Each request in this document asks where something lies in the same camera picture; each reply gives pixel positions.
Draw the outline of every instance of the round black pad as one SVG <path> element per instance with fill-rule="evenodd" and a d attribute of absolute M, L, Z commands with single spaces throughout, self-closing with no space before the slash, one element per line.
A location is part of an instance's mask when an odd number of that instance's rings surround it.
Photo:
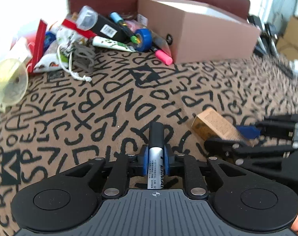
<path fill-rule="evenodd" d="M 65 207 L 70 201 L 70 194 L 63 190 L 49 189 L 34 197 L 34 204 L 40 209 L 56 210 Z"/>
<path fill-rule="evenodd" d="M 59 232 L 87 221 L 97 206 L 98 194 L 83 178 L 56 175 L 19 191 L 11 210 L 21 228 Z"/>
<path fill-rule="evenodd" d="M 298 196 L 287 186 L 256 176 L 225 183 L 215 194 L 215 210 L 228 223 L 249 231 L 289 227 L 298 214 Z"/>
<path fill-rule="evenodd" d="M 269 209 L 276 205 L 276 194 L 261 188 L 253 188 L 241 194 L 242 202 L 253 209 Z"/>

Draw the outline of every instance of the pink highlighter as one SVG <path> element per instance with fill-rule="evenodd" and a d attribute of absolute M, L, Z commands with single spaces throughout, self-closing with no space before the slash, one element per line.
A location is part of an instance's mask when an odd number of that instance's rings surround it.
<path fill-rule="evenodd" d="M 168 56 L 164 51 L 158 49 L 156 46 L 152 46 L 150 50 L 156 55 L 158 59 L 160 59 L 164 64 L 167 66 L 171 65 L 173 63 L 173 59 Z"/>

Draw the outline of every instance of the white tube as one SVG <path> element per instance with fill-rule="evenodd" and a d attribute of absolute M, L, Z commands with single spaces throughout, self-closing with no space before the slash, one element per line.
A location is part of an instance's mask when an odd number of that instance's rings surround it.
<path fill-rule="evenodd" d="M 127 46 L 121 42 L 113 41 L 111 39 L 96 36 L 93 38 L 92 45 L 101 48 L 114 49 L 124 52 L 135 52 L 132 46 Z"/>

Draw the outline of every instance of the barcode label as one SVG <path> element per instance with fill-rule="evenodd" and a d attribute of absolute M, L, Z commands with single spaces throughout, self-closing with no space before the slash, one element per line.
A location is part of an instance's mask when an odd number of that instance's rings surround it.
<path fill-rule="evenodd" d="M 100 32 L 102 34 L 105 34 L 106 36 L 108 36 L 110 38 L 113 38 L 113 36 L 117 33 L 117 31 L 114 28 L 112 28 L 112 27 L 110 27 L 109 25 L 106 25 L 106 24 L 102 27 Z"/>
<path fill-rule="evenodd" d="M 163 149 L 152 147 L 149 150 L 148 161 L 148 189 L 163 188 Z"/>

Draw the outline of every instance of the blue tape roll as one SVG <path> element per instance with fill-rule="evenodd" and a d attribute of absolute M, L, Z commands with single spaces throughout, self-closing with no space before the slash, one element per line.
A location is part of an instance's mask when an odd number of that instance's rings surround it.
<path fill-rule="evenodd" d="M 150 31 L 147 28 L 138 29 L 136 30 L 135 35 L 141 41 L 137 44 L 136 50 L 139 52 L 146 52 L 150 50 L 152 46 L 152 36 Z"/>

